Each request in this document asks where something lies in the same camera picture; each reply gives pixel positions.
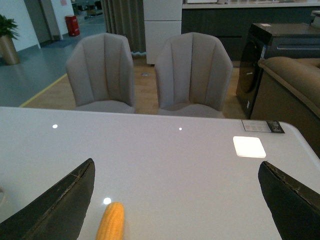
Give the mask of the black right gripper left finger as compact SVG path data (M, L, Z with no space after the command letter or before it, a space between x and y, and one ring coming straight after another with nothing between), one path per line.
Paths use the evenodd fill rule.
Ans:
M91 202L95 163L89 158L0 224L2 240L76 240Z

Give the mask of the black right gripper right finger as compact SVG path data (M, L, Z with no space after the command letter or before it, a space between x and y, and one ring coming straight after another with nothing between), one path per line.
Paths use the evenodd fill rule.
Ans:
M263 198L283 240L320 238L320 194L267 161L258 170Z

